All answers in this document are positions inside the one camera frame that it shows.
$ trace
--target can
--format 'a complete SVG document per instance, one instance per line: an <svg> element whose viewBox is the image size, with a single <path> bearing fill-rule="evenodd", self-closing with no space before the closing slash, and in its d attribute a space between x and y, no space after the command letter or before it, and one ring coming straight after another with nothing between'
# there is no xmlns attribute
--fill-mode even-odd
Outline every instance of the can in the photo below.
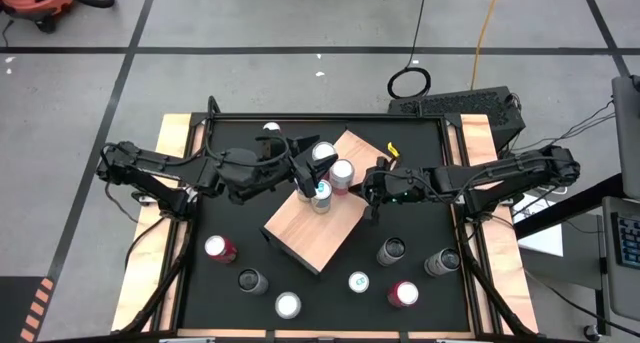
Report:
<svg viewBox="0 0 640 343"><path fill-rule="evenodd" d="M360 271L351 273L349 288L355 293L364 293L369 288L369 277Z"/></svg>
<svg viewBox="0 0 640 343"><path fill-rule="evenodd" d="M298 193L298 199L300 199L303 202L308 202L311 200L311 198L307 197L306 195L304 195L304 193L302 192L302 190L300 189L300 187L298 186L298 181L293 178L293 182L296 184L296 193Z"/></svg>
<svg viewBox="0 0 640 343"><path fill-rule="evenodd" d="M300 298L293 292L284 292L276 298L276 313L282 319L293 319L302 308Z"/></svg>
<svg viewBox="0 0 640 343"><path fill-rule="evenodd" d="M389 238L384 241L384 244L378 250L376 259L381 266L390 266L404 257L405 250L402 239L397 237Z"/></svg>
<svg viewBox="0 0 640 343"><path fill-rule="evenodd" d="M313 158L314 161L317 161L337 153L338 152L333 144L329 142L319 142L313 147L313 150L311 151L311 158Z"/></svg>
<svg viewBox="0 0 640 343"><path fill-rule="evenodd" d="M269 281L257 270L247 268L238 275L238 286L245 293L261 295L269 288Z"/></svg>
<svg viewBox="0 0 640 343"><path fill-rule="evenodd" d="M329 171L329 181L334 194L345 195L349 193L349 187L353 182L355 169L353 164L346 159L338 159Z"/></svg>
<svg viewBox="0 0 640 343"><path fill-rule="evenodd" d="M391 287L387 299L394 307L410 307L418 301L418 288L409 281L400 281Z"/></svg>
<svg viewBox="0 0 640 343"><path fill-rule="evenodd" d="M233 262L238 255L238 250L233 243L219 235L209 237L204 243L204 250L211 259L225 264Z"/></svg>
<svg viewBox="0 0 640 343"><path fill-rule="evenodd" d="M318 214L324 214L331 208L331 184L326 180L318 182L316 196L311 198L311 208Z"/></svg>
<svg viewBox="0 0 640 343"><path fill-rule="evenodd" d="M280 125L276 122L269 122L267 124L264 125L264 127L262 127L262 129L268 129L268 130L280 130Z"/></svg>
<svg viewBox="0 0 640 343"><path fill-rule="evenodd" d="M424 261L424 270L432 277L437 277L460 268L460 256L451 248L445 248Z"/></svg>

